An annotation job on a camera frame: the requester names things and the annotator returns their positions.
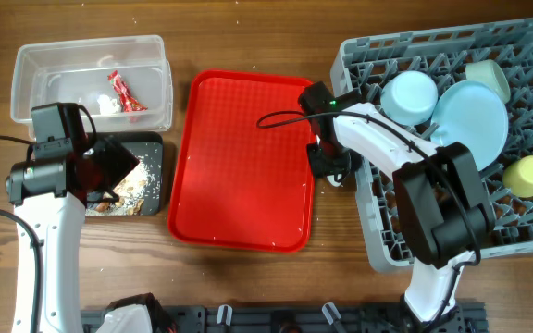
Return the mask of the white plastic spoon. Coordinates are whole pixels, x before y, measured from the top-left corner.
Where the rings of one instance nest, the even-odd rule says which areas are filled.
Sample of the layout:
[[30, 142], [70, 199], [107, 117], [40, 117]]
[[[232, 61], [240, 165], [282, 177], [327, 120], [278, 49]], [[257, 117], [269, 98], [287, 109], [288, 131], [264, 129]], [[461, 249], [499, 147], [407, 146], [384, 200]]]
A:
[[330, 185], [335, 187], [335, 188], [340, 187], [340, 185], [341, 185], [341, 181], [335, 180], [335, 176], [333, 176], [333, 175], [327, 176], [327, 180], [330, 183]]

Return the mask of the red snack wrapper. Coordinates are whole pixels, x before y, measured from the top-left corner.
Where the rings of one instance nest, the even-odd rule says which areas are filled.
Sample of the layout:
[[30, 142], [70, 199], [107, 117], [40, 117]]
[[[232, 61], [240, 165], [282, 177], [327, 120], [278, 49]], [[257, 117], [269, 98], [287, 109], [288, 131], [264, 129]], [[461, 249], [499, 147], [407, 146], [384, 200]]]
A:
[[118, 95], [119, 102], [122, 109], [126, 113], [139, 112], [147, 110], [147, 107], [142, 105], [130, 92], [127, 83], [122, 79], [121, 75], [115, 70], [109, 76], [108, 80]]

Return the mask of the blue bowl with food scraps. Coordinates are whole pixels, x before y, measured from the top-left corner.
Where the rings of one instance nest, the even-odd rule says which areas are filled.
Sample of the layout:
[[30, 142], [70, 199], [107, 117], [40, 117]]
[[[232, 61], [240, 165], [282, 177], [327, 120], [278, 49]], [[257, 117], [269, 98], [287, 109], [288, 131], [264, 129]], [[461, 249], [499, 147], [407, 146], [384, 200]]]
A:
[[405, 71], [382, 89], [380, 104], [392, 121], [415, 126], [431, 118], [439, 93], [433, 79], [419, 71]]

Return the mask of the light blue plate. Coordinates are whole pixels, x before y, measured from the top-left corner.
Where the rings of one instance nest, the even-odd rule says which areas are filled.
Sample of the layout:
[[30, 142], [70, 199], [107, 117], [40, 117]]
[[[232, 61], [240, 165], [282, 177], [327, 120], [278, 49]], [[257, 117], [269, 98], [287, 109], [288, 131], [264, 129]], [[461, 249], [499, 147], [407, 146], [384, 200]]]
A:
[[473, 155], [477, 170], [493, 163], [505, 145], [509, 120], [500, 97], [473, 80], [455, 83], [439, 99], [431, 118], [438, 127], [429, 139], [441, 146], [459, 142]]

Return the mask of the mint green bowl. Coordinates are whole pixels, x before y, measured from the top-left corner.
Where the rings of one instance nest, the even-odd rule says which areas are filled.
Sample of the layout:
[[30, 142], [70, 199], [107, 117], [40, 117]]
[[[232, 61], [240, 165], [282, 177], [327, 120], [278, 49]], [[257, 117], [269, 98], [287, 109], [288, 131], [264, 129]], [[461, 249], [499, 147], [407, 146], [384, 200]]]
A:
[[511, 88], [502, 68], [494, 60], [483, 60], [467, 64], [467, 80], [478, 81], [492, 89], [507, 104], [511, 99]]

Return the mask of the yellow plastic cup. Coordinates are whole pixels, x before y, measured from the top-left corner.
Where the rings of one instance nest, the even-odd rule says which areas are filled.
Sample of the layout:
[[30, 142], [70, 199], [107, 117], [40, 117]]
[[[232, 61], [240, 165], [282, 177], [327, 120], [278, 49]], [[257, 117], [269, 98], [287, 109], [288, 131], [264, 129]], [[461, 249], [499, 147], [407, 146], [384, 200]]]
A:
[[517, 197], [533, 197], [533, 155], [525, 156], [507, 167], [502, 182]]

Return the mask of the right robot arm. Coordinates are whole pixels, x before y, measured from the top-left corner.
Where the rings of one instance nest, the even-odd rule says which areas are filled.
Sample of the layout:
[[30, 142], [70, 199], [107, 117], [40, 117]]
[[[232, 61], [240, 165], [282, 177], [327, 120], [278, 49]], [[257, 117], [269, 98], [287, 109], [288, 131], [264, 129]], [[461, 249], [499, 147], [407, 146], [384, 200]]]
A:
[[319, 98], [300, 106], [318, 141], [308, 145], [317, 178], [338, 182], [363, 157], [391, 179], [398, 220], [414, 257], [401, 304], [406, 326], [431, 331], [452, 318], [455, 290], [495, 217], [473, 155], [461, 143], [438, 146], [396, 125], [370, 103]]

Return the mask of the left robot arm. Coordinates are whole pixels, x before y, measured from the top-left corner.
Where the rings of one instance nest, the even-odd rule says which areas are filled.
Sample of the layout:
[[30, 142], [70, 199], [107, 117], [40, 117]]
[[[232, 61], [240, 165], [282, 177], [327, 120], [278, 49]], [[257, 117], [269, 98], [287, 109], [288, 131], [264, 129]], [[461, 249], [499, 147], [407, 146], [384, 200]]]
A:
[[18, 221], [15, 332], [80, 332], [79, 248], [87, 197], [111, 191], [139, 163], [116, 137], [83, 151], [72, 140], [37, 145], [6, 181]]

